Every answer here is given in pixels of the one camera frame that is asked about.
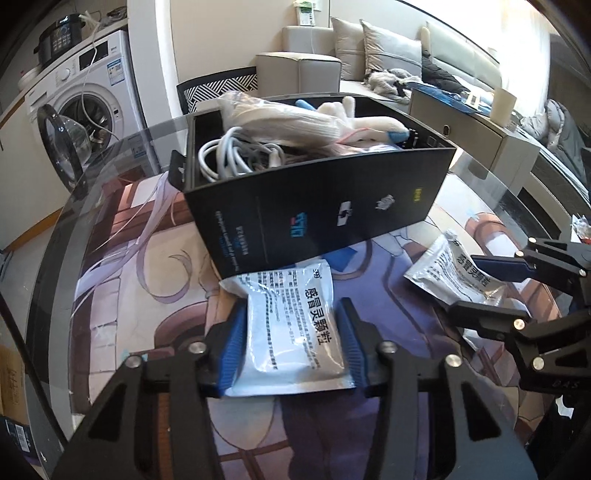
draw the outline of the blue gripper pad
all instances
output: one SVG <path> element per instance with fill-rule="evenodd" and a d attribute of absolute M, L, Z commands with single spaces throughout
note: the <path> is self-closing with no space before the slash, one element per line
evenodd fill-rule
<path fill-rule="evenodd" d="M 340 343 L 355 386 L 366 388 L 369 385 L 367 359 L 353 328 L 352 320 L 345 309 L 344 300 L 348 299 L 338 302 L 335 309 L 336 326 L 339 329 Z"/>
<path fill-rule="evenodd" d="M 222 350 L 218 363 L 217 389 L 220 395 L 232 386 L 238 367 L 244 356 L 246 345 L 246 313 L 247 303 L 241 302 L 232 310 L 233 325 L 228 334 L 228 340 Z"/>
<path fill-rule="evenodd" d="M 522 258 L 472 255 L 474 264 L 497 280 L 520 283 L 535 278 L 535 269 Z"/>

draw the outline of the cardboard box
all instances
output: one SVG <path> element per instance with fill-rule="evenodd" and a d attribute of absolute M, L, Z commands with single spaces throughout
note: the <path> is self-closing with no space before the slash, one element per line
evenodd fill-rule
<path fill-rule="evenodd" d="M 300 97 L 318 107 L 344 94 L 272 100 L 293 104 Z M 222 116 L 192 117 L 186 163 L 173 156 L 168 179 L 177 186 L 174 178 L 181 178 L 177 187 L 222 278 L 285 268 L 425 219 L 456 147 L 369 97 L 356 98 L 356 115 L 393 117 L 411 137 L 395 151 L 305 161 L 215 183 L 201 175 L 197 152 L 223 135 Z"/>
<path fill-rule="evenodd" d="M 0 414 L 28 425 L 24 366 L 18 352 L 0 345 Z"/>

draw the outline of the glass table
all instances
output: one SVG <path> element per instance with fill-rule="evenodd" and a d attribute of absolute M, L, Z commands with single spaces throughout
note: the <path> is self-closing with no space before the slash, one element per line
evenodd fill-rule
<path fill-rule="evenodd" d="M 182 117 L 142 132 L 150 139 L 143 148 L 137 138 L 125 139 L 96 158 L 80 182 L 86 195 L 74 192 L 54 228 L 33 292 L 26 340 L 68 437 L 127 356 L 173 355 L 223 321 L 232 305 L 180 192 L 141 259 L 134 255 L 90 294 L 76 293 L 87 270 L 120 261 L 136 243 L 154 208 L 160 176 L 145 156 L 154 155 L 166 171 L 174 150 L 185 153 L 190 120 Z M 461 352 L 486 378 L 491 395 L 526 442 L 553 398 L 519 390 L 515 364 L 502 343 L 486 340 L 476 351 L 467 348 L 446 325 L 443 311 L 402 277 L 447 228 L 458 233 L 470 254 L 512 257 L 529 236 L 547 236 L 497 178 L 458 150 L 424 222 L 325 257 L 335 300 L 351 297 L 366 321 L 411 353 L 438 358 Z M 527 309 L 538 321 L 561 315 L 553 292 L 536 281 L 511 284 L 508 292 L 511 306 Z M 51 474 L 61 449 L 29 384 L 27 398 L 40 461 Z M 166 413 L 165 399 L 159 405 Z M 357 479 L 363 477 L 377 403 L 356 391 L 333 391 L 212 400 L 210 410 L 229 479 Z M 342 418 L 348 419 L 345 424 Z M 418 478 L 426 474 L 428 446 L 425 438 L 422 442 Z"/>

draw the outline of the plastic bag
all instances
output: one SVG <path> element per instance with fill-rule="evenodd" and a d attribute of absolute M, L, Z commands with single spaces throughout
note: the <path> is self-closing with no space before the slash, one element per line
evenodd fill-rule
<path fill-rule="evenodd" d="M 499 306 L 504 282 L 475 266 L 452 230 L 443 232 L 404 276 L 442 302 L 459 300 Z"/>
<path fill-rule="evenodd" d="M 324 147 L 355 131 L 335 116 L 269 102 L 243 92 L 226 92 L 218 102 L 225 131 L 242 127 L 246 135 L 260 143 Z"/>
<path fill-rule="evenodd" d="M 353 388 L 333 316 L 326 261 L 220 282 L 248 298 L 246 354 L 231 397 Z"/>

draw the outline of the electric pressure cooker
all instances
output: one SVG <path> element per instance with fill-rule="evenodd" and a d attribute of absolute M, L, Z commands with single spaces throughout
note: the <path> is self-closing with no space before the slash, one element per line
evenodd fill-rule
<path fill-rule="evenodd" d="M 54 60 L 78 45 L 82 41 L 82 28 L 85 25 L 80 14 L 71 14 L 47 27 L 39 36 L 39 45 L 33 50 L 33 53 L 39 55 L 41 68 L 46 68 Z"/>

